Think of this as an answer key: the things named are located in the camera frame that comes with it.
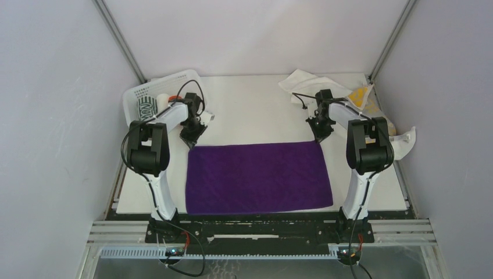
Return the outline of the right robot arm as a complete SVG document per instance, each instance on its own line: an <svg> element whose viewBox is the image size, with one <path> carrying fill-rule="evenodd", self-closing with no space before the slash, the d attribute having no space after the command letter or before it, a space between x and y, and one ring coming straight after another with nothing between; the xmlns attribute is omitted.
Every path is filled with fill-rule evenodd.
<svg viewBox="0 0 493 279"><path fill-rule="evenodd" d="M347 131L346 161L351 169L348 194L342 206L343 222L336 225L337 237L350 242L359 234L354 222L368 215L367 202L376 179L394 162L394 150L383 117L370 117L354 108L347 100L335 98L331 90L321 90L313 96L315 103L306 119L320 143L334 131L335 124Z"/></svg>

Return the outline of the purple towel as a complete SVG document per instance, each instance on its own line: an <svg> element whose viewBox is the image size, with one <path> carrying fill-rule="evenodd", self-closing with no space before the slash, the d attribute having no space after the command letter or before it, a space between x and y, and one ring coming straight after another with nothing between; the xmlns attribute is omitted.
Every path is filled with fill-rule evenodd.
<svg viewBox="0 0 493 279"><path fill-rule="evenodd" d="M190 215L278 213L333 204L323 151L315 141L198 146L188 153Z"/></svg>

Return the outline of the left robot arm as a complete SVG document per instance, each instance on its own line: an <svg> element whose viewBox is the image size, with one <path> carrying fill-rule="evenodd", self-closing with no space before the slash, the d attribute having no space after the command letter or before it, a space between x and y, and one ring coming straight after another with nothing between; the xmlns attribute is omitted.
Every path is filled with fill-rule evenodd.
<svg viewBox="0 0 493 279"><path fill-rule="evenodd" d="M157 114L143 121L132 121L129 131L122 140L124 164L148 184L155 220L164 221L159 235L167 242L175 242L181 237L181 225L173 218L177 214L168 185L167 168L171 153L168 134L181 127L180 139L189 149L197 144L213 116L205 112L205 101L196 93L177 97Z"/></svg>

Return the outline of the orange towel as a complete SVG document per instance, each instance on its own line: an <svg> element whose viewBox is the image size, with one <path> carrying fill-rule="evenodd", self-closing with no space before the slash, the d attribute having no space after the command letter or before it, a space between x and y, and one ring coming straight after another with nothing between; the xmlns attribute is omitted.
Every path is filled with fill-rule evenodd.
<svg viewBox="0 0 493 279"><path fill-rule="evenodd" d="M180 97L180 96L178 96L178 95L173 95L173 96L170 96L170 97L168 98L168 101L170 101L170 102L171 102L171 101L175 101L175 100L179 100L179 99L181 99L181 97Z"/></svg>

